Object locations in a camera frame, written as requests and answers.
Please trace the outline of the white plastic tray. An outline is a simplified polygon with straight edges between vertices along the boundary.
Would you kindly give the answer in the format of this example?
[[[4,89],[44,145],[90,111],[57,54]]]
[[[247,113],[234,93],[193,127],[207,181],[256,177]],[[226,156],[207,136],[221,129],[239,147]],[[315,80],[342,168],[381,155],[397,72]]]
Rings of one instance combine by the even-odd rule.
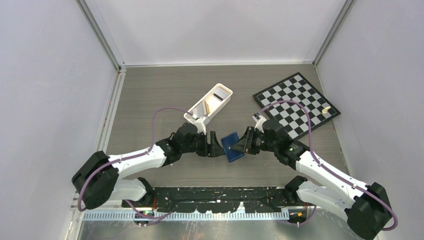
[[[230,97],[225,101],[218,100],[217,98],[215,98],[213,96],[213,93],[214,93],[216,88],[223,88],[223,89],[226,89],[228,92],[231,92]],[[196,115],[193,115],[193,109],[197,106],[198,103],[205,100],[205,101],[207,101],[208,106],[209,106],[209,110],[210,110],[209,119],[211,121],[213,119],[213,117],[231,100],[232,95],[233,95],[233,91],[231,89],[229,89],[228,87],[226,87],[225,85],[223,85],[221,83],[217,83],[214,87],[211,88],[210,91],[208,91],[196,104],[194,104],[188,110],[188,112],[191,113],[191,115],[188,114],[188,113],[185,113],[183,115],[183,117],[188,122],[192,123],[192,118],[197,118]]]

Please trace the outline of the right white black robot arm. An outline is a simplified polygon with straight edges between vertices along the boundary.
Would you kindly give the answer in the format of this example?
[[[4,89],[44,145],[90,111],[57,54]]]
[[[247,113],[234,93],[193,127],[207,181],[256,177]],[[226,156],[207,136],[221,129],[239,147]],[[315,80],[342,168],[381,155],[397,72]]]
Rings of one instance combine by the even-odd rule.
[[[364,240],[373,240],[394,219],[387,191],[382,185],[367,184],[333,167],[309,146],[293,140],[276,120],[259,121],[255,127],[247,127],[244,135],[229,149],[251,155],[272,152],[283,165],[319,182],[316,185],[305,177],[296,176],[285,186],[287,202],[319,206],[346,221]]]

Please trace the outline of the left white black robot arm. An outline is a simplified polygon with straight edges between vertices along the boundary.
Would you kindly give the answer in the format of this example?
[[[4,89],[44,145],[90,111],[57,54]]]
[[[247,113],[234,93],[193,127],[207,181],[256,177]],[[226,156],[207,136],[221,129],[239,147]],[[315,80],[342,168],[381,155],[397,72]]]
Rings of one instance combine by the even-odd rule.
[[[171,165],[187,153],[215,158],[223,156],[225,150],[214,131],[207,134],[192,123],[184,123],[169,137],[142,150],[118,155],[106,155],[102,150],[94,152],[71,179],[78,192],[78,210],[96,209],[114,200],[128,200],[148,207],[154,199],[148,182],[144,178],[126,178]]]

